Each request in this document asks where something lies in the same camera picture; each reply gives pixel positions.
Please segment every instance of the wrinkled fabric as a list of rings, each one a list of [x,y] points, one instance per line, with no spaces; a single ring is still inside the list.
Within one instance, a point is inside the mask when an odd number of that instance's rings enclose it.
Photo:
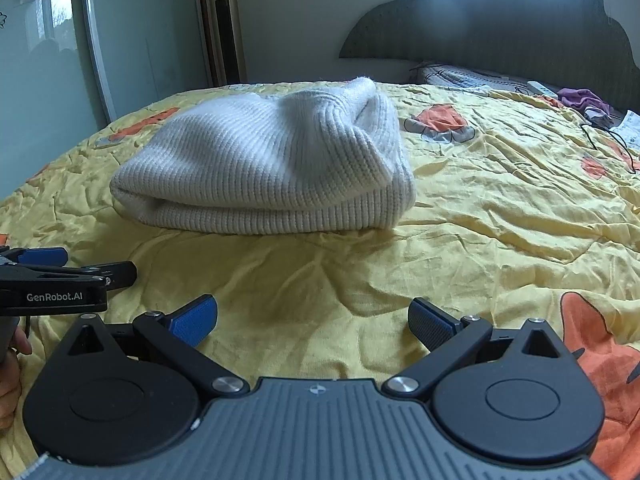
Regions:
[[[476,131],[461,144],[402,132],[417,199],[392,230],[204,235],[143,225],[114,202],[114,172],[160,126],[108,148],[96,149],[98,139],[213,96],[313,86],[193,91],[129,114],[1,202],[0,233],[12,246],[64,246],[72,266],[131,259],[138,280],[110,293],[107,322],[213,294],[218,325],[198,348],[252,383],[259,376],[383,381],[426,353],[406,325],[415,296],[500,328],[545,317],[562,334],[561,298],[574,291],[597,306],[617,343],[640,348],[638,178],[606,134],[591,134],[594,150],[575,111],[537,98],[379,84],[401,121],[450,104]],[[598,179],[582,168],[586,155],[602,168]],[[34,320],[20,408],[75,318]],[[0,469],[13,475],[36,458],[19,413],[0,440]]]
[[[591,459],[611,478],[640,472],[640,352],[619,344],[597,304],[568,292],[561,301],[564,344],[604,403],[605,421]]]

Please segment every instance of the paper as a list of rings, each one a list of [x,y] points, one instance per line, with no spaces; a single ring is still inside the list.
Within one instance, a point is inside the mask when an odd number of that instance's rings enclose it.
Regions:
[[[630,148],[640,151],[640,116],[629,110],[626,113],[626,117],[620,123],[620,126],[616,126],[611,129],[612,132],[617,133],[626,142],[626,145]]]

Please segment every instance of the finger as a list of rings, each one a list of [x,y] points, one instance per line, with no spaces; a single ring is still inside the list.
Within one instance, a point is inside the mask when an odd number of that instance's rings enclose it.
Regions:
[[[2,364],[0,364],[0,399],[16,386],[20,385],[20,365],[15,353],[9,350]]]
[[[0,397],[0,418],[6,418],[15,413],[21,393],[22,389],[18,386],[15,390],[12,390],[8,394]]]
[[[24,330],[20,327],[15,329],[12,346],[21,354],[31,355],[33,353],[31,343],[29,342],[27,335],[24,333]]]
[[[0,431],[8,430],[14,423],[15,412],[0,418]]]

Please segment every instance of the dark gray headboard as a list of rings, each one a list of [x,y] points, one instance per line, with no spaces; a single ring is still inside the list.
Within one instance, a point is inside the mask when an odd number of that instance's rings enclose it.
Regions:
[[[640,113],[640,69],[603,0],[395,0],[360,19],[340,57],[427,60],[589,88]]]

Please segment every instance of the white knit beanie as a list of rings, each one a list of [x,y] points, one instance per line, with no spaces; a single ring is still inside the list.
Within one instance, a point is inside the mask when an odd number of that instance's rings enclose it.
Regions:
[[[137,220],[222,234],[391,228],[415,201],[393,103],[373,81],[215,98],[113,176]]]

